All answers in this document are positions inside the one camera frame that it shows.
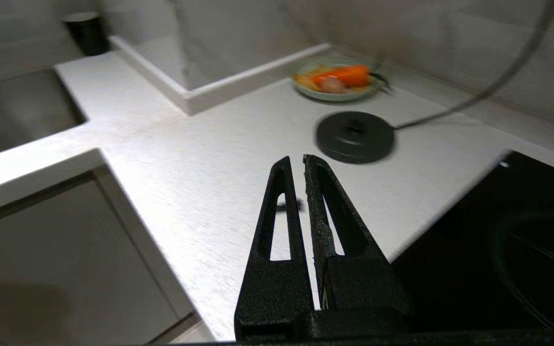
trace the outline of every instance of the orange vegetable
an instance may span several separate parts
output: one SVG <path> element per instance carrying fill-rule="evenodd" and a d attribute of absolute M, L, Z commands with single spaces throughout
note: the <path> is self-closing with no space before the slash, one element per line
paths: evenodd
<path fill-rule="evenodd" d="M 364 87 L 369 85 L 369 68 L 364 65 L 336 68 L 330 72 L 320 73 L 312 77 L 316 85 L 320 85 L 326 78 L 338 78 L 347 87 Z"/>

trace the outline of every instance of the cabinet door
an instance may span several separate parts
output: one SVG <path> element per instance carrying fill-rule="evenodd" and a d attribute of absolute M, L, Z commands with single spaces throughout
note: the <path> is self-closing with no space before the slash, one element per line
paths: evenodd
<path fill-rule="evenodd" d="M 0 208 L 0 341 L 143 344 L 178 317 L 91 174 Z"/>

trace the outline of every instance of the sink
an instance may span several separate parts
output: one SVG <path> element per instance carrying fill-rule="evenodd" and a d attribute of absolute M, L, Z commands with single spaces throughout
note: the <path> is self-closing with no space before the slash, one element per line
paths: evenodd
<path fill-rule="evenodd" d="M 52 69 L 0 81 L 0 151 L 85 121 Z"/>

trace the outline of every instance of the kitchen counter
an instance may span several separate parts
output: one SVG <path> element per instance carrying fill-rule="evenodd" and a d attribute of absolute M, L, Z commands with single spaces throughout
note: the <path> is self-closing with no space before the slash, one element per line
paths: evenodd
<path fill-rule="evenodd" d="M 397 125 L 444 109 L 400 88 L 355 105 L 326 105 L 283 80 L 188 117 L 114 53 L 57 71 L 88 122 L 0 153 L 0 184 L 101 149 L 217 340 L 234 339 L 233 313 L 272 164 L 290 156 L 297 197 L 306 201 L 302 157 L 325 157 L 314 145 L 323 116 L 367 111 Z M 394 153 L 380 162 L 327 161 L 391 260 L 509 149 L 554 166 L 554 151 L 462 115 L 398 132 Z M 301 222 L 315 284 L 305 211 Z M 286 238 L 275 238 L 273 250 L 286 254 Z"/>

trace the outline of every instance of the green plate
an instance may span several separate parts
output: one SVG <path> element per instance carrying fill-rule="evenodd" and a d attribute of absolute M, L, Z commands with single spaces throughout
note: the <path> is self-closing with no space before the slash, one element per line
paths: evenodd
<path fill-rule="evenodd" d="M 364 61 L 360 61 L 359 59 L 354 58 L 345 58 L 345 57 L 321 57 L 313 59 L 312 61 L 306 62 L 301 68 L 298 69 L 296 72 L 297 74 L 305 74 L 308 73 L 314 69 L 317 68 L 319 65 L 326 65 L 328 67 L 344 67 L 344 66 L 352 66 L 352 65 L 365 65 L 369 67 L 370 71 L 374 70 L 374 67 L 369 65 L 368 63 Z M 301 92 L 301 94 L 308 96 L 312 99 L 316 100 L 322 100 L 322 101 L 330 101 L 330 102 L 348 102 L 348 101 L 354 101 L 358 99 L 363 99 L 366 97 L 371 96 L 372 94 L 375 94 L 382 88 L 382 83 L 378 81 L 377 79 L 373 79 L 369 90 L 365 92 L 353 92 L 348 91 L 344 94 L 329 94 L 327 92 L 319 92 L 310 90 L 309 88 L 305 88 L 299 83 L 296 83 L 294 79 L 292 80 L 294 83 L 294 88 Z"/>

